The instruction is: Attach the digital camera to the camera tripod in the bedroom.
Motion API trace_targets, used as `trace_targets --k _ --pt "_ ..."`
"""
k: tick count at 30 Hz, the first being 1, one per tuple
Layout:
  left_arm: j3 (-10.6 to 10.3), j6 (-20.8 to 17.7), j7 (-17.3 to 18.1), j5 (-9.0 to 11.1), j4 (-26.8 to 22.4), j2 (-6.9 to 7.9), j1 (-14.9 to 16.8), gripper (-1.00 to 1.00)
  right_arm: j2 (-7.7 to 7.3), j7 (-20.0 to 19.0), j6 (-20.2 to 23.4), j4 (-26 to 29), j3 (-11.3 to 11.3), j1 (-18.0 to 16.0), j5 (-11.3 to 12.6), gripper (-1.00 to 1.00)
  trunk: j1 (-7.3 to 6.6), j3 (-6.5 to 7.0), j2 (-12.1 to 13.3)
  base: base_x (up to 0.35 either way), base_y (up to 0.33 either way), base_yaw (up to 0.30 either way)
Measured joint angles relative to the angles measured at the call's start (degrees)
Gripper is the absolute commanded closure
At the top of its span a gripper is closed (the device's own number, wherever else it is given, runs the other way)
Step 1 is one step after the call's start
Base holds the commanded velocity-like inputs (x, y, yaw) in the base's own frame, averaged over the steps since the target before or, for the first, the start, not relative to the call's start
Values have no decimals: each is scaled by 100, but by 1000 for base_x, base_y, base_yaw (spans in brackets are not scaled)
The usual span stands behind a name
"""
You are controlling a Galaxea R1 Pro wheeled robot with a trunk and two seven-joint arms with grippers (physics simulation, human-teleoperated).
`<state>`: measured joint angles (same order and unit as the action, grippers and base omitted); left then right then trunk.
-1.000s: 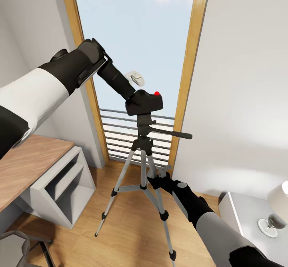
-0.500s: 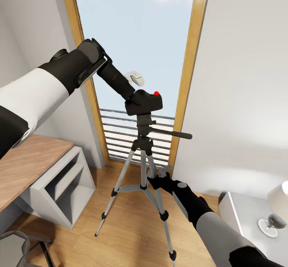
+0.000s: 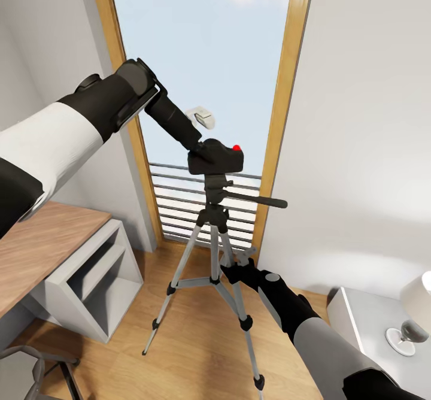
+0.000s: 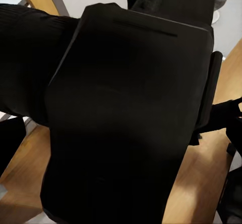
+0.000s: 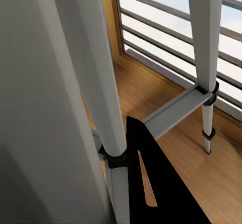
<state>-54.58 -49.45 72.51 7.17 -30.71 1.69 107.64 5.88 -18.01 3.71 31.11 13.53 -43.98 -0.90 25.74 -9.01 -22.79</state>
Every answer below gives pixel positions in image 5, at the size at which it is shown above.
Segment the camera tripod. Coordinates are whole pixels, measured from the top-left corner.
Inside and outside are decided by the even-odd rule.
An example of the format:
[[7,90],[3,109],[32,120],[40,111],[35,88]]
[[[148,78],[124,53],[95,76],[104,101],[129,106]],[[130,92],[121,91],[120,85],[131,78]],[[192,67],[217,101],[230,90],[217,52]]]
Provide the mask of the camera tripod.
[[[202,106],[211,154],[222,0],[189,5],[197,83],[142,122],[157,140]],[[0,0],[0,224],[130,224],[107,28],[102,0]]]

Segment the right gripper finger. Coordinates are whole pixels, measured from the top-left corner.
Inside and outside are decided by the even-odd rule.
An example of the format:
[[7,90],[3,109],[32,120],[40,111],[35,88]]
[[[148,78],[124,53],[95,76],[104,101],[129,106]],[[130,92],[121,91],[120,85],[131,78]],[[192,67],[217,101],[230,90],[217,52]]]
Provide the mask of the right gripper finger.
[[[212,224],[146,125],[127,117],[130,224]],[[158,207],[146,204],[141,154]]]

